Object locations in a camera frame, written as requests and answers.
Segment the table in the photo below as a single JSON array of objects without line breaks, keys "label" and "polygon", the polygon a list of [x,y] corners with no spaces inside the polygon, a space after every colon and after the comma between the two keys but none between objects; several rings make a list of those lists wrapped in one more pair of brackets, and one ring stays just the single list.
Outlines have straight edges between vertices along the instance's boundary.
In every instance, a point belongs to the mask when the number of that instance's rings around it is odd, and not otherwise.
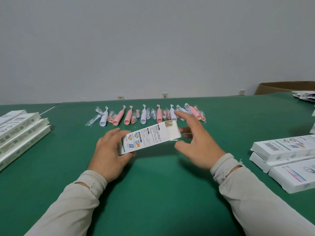
[{"label": "table", "polygon": [[56,105],[58,105],[58,103],[0,105],[0,116],[3,116],[10,111],[23,110],[23,109],[25,109],[27,113],[39,112],[41,114],[44,111],[52,107],[55,107]]},{"label": "table", "polygon": [[[144,99],[61,103],[43,114],[53,130],[0,172],[0,225],[3,235],[23,235],[86,169],[96,141],[112,124],[85,126],[96,106],[118,112],[122,105],[162,108],[184,103],[206,113],[203,126],[218,144],[248,167],[275,194],[315,223],[309,210],[315,189],[288,194],[249,160],[253,142],[309,134],[314,104],[290,93],[211,98]],[[119,124],[135,131],[146,125]],[[179,127],[186,125],[178,121]],[[139,150],[122,175],[110,183],[95,209],[88,235],[243,235],[209,172],[174,150],[175,142]]]}]

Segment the hand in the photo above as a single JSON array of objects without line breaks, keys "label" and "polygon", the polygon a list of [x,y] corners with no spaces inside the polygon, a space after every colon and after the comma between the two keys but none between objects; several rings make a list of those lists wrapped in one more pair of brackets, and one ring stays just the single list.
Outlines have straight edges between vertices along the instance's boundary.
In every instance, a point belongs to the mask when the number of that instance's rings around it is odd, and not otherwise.
[{"label": "hand", "polygon": [[174,111],[174,113],[179,118],[185,119],[188,125],[188,127],[180,128],[180,133],[192,139],[190,144],[183,141],[176,142],[175,149],[183,153],[196,166],[210,170],[226,152],[218,146],[193,115],[180,111]]},{"label": "hand", "polygon": [[130,159],[136,155],[135,152],[118,156],[117,143],[130,131],[120,131],[119,128],[108,131],[96,143],[94,155],[89,163],[88,170],[100,173],[107,183],[115,180]]}]

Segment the sleeve cuff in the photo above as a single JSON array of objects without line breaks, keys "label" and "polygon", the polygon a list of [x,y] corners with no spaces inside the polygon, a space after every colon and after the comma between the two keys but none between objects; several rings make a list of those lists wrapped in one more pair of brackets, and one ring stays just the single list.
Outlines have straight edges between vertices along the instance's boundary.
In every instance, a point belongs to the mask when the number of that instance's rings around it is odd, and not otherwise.
[{"label": "sleeve cuff", "polygon": [[90,187],[90,191],[98,199],[107,186],[105,178],[93,170],[86,170],[80,177],[74,182],[83,182]]},{"label": "sleeve cuff", "polygon": [[213,176],[215,182],[220,185],[225,181],[226,175],[228,175],[230,171],[236,166],[243,167],[244,165],[235,160],[232,154],[226,153],[214,164],[210,170],[210,173]]}]

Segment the brown cardboard box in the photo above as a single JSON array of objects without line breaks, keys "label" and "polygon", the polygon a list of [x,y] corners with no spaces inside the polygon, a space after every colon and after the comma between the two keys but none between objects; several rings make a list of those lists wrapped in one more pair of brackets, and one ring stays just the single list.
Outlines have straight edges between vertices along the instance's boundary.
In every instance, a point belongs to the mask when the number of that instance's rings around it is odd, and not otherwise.
[{"label": "brown cardboard box", "polygon": [[270,82],[258,85],[254,95],[291,92],[294,90],[315,90],[315,81]]}]

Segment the person's left hand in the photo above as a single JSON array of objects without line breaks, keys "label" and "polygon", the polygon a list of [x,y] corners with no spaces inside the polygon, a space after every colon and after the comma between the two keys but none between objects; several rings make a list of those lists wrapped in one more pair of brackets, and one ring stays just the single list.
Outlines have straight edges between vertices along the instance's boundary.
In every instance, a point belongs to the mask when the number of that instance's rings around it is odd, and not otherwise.
[{"label": "person's left hand", "polygon": [[108,131],[96,143],[94,155],[89,163],[88,170],[94,170],[100,173],[107,183],[115,180],[130,159],[136,155],[135,152],[126,153],[118,156],[116,147],[130,131],[120,131],[119,128]]}]

